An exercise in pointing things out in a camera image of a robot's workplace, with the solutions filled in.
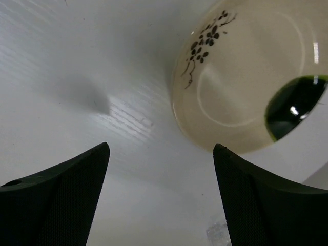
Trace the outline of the cream plate with black pattern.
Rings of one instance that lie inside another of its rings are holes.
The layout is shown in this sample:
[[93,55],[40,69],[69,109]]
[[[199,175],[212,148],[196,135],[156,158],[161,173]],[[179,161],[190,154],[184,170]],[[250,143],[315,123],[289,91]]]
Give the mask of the cream plate with black pattern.
[[183,134],[212,151],[269,146],[327,92],[327,1],[218,1],[177,59],[172,105]]

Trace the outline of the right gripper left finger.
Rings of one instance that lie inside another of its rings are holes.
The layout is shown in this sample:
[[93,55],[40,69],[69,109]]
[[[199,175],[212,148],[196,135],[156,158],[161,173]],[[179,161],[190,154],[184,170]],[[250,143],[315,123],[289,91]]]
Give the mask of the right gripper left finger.
[[1,186],[1,245],[86,245],[110,148],[103,142]]

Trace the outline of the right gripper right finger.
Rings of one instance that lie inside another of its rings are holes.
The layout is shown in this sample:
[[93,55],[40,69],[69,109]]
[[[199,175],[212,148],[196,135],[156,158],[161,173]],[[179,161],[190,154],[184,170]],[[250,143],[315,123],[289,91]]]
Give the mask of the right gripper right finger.
[[282,178],[221,144],[213,158],[232,245],[327,245],[327,190]]

